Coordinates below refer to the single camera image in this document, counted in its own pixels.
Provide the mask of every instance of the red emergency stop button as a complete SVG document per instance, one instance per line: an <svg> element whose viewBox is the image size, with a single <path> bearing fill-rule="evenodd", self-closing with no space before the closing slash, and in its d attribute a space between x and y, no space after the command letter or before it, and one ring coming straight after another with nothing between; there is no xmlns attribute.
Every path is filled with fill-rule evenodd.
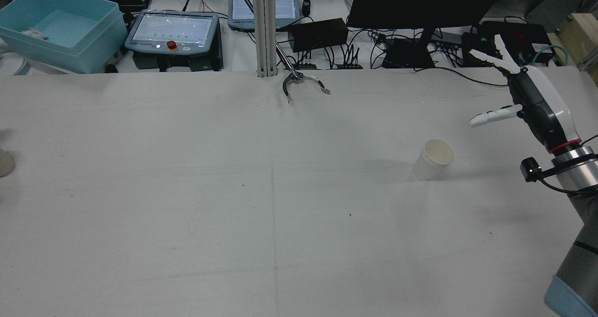
<svg viewBox="0 0 598 317"><path fill-rule="evenodd" d="M177 49L177 43L175 41L168 41L166 43L166 46L168 47L168 49L170 49L170 51L174 51L175 49Z"/></svg>

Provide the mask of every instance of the blue arm joint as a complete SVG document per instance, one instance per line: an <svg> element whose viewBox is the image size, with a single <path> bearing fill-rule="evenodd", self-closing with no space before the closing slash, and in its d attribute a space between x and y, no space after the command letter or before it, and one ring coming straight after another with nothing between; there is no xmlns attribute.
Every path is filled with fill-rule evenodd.
<svg viewBox="0 0 598 317"><path fill-rule="evenodd" d="M544 303L561 317L598 317L598 313L556 275L544 295Z"/></svg>

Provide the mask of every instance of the computer monitor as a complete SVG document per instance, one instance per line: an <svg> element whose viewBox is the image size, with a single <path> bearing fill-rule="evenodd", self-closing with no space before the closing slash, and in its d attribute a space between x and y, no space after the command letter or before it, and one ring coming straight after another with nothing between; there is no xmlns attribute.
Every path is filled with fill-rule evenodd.
<svg viewBox="0 0 598 317"><path fill-rule="evenodd" d="M422 28L418 40L393 45L397 67L433 67L427 45L436 28L476 25L496 0L353 0L351 28Z"/></svg>

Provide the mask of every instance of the black box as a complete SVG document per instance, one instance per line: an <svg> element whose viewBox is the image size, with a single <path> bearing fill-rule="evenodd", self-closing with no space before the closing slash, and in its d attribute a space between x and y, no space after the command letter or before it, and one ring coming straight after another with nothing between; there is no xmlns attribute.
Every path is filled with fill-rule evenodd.
<svg viewBox="0 0 598 317"><path fill-rule="evenodd" d="M490 40L486 35L474 34L472 32L463 32L461 35L461 52L463 55L463 66L461 67L488 67L487 63L483 63L474 56L470 55L470 51L476 49L481 53L495 58L500 56L496 53L494 48L494 39Z"/></svg>
<svg viewBox="0 0 598 317"><path fill-rule="evenodd" d="M288 36L293 52L302 52L346 44L349 29L342 19L335 18L291 25Z"/></svg>
<svg viewBox="0 0 598 317"><path fill-rule="evenodd" d="M552 45L544 26L538 24L512 23L509 21L484 21L478 29L478 34L485 35L494 43L494 36L500 35L506 49L521 66L530 64L534 56L542 48ZM537 63L548 63L555 56L552 48L545 49Z"/></svg>

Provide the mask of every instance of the white table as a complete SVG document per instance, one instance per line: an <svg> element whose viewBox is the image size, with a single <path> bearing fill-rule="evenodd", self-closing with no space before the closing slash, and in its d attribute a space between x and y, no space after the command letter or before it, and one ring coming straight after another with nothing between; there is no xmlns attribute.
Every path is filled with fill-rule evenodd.
<svg viewBox="0 0 598 317"><path fill-rule="evenodd" d="M503 83L496 70L462 70ZM598 90L546 68L583 139ZM506 89L444 70L0 79L0 315L549 316L581 220ZM423 143L453 145L433 181Z"/></svg>

